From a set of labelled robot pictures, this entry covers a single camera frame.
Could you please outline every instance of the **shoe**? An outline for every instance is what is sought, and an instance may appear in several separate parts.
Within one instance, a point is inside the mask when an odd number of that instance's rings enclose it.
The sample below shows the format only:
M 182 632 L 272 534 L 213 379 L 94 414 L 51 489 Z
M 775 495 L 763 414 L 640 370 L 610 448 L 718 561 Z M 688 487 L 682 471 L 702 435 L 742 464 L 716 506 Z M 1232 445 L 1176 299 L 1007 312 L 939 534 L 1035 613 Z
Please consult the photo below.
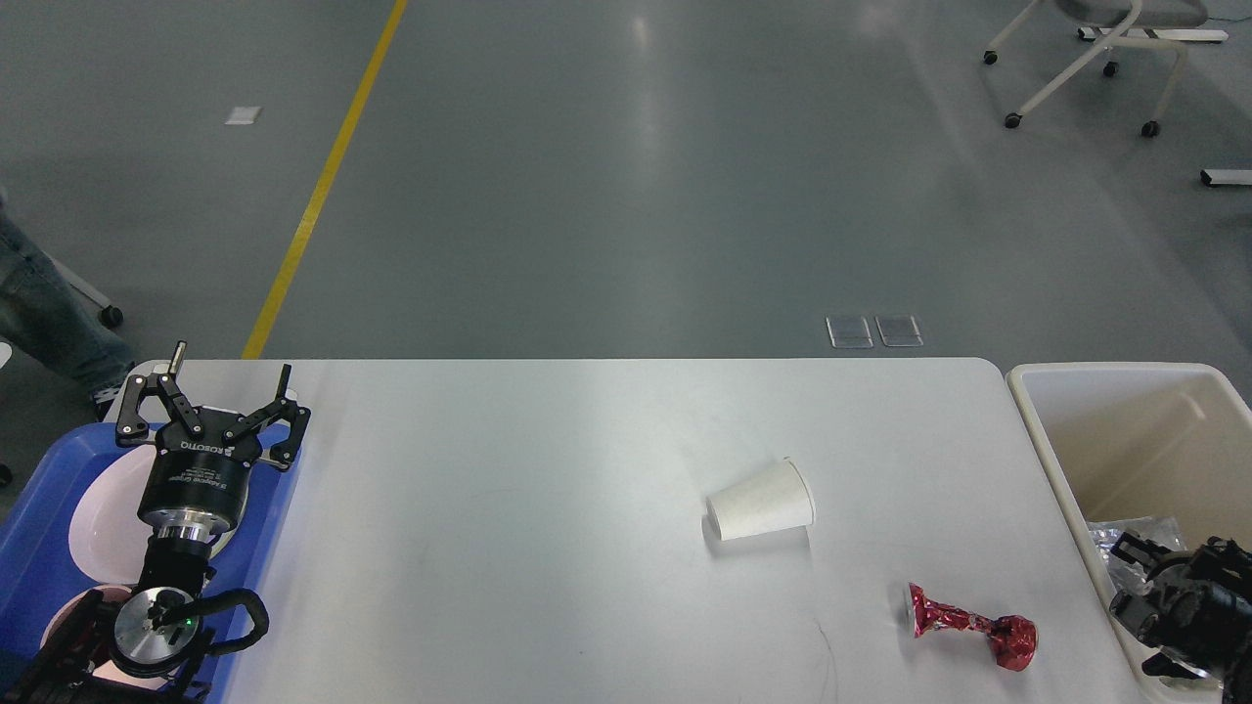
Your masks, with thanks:
M 91 403 L 95 403 L 95 420 L 104 421 L 104 417 L 109 415 L 109 408 L 113 407 L 113 401 L 120 393 L 121 382 L 118 382 L 116 386 L 106 386 L 91 392 Z

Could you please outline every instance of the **chair wheel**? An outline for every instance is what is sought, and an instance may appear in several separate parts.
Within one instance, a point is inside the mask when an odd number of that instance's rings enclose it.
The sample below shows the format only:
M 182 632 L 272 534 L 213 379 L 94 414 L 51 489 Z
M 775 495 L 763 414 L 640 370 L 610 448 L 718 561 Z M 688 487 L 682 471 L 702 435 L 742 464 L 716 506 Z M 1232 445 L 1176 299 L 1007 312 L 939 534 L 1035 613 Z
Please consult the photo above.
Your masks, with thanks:
M 113 329 L 121 324 L 121 308 L 116 306 L 100 308 L 100 324 L 104 327 Z

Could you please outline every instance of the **metal disc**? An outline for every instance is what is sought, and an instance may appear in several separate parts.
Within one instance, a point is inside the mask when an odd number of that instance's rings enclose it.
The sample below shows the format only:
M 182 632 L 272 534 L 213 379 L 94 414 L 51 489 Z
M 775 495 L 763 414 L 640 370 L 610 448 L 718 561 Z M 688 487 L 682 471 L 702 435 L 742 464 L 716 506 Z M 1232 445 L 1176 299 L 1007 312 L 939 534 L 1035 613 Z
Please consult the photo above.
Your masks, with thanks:
M 153 615 L 190 600 L 192 595 L 172 586 L 154 586 L 131 596 L 113 625 L 118 653 L 140 665 L 156 665 L 178 658 L 199 631 L 200 619 L 197 616 L 153 629 Z

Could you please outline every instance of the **white paper cup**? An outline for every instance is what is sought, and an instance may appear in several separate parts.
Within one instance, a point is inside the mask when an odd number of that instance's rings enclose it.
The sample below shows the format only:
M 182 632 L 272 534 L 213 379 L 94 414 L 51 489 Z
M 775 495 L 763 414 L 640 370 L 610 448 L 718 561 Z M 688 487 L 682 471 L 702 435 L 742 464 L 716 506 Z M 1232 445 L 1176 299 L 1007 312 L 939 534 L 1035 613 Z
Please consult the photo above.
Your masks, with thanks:
M 811 526 L 813 496 L 791 460 L 709 497 L 709 524 L 721 540 Z

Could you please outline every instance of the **robotic arm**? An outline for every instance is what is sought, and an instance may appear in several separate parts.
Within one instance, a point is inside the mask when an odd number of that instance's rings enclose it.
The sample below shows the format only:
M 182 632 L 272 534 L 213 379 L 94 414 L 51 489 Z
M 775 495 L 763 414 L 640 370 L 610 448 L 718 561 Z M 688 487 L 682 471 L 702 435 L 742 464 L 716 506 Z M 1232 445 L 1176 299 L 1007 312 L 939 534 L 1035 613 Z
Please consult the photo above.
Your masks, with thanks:
M 89 593 L 4 701 L 189 701 L 184 694 L 205 658 L 243 650 L 269 629 L 265 605 L 252 590 L 204 596 L 214 575 L 209 556 L 213 544 L 243 517 L 253 467 L 290 468 L 310 411 L 287 396 L 289 365 L 283 365 L 274 400 L 248 416 L 193 406 L 178 387 L 185 351 L 187 343 L 179 342 L 165 372 L 130 376 L 119 406 L 116 443 L 156 446 L 136 512 L 153 534 L 130 599 L 119 606 L 104 603 L 99 591 Z M 169 416 L 159 430 L 139 413 L 149 397 Z M 258 433 L 279 421 L 290 426 L 288 436 L 263 447 Z M 238 606 L 252 618 L 252 631 L 214 643 L 205 618 Z M 90 676 L 103 660 L 129 675 L 170 676 L 174 684 L 148 691 Z
M 1109 613 L 1157 655 L 1144 674 L 1222 678 L 1222 704 L 1252 704 L 1252 554 L 1208 539 L 1194 552 L 1171 552 L 1124 532 L 1112 555 L 1143 565 L 1148 590 L 1119 590 Z

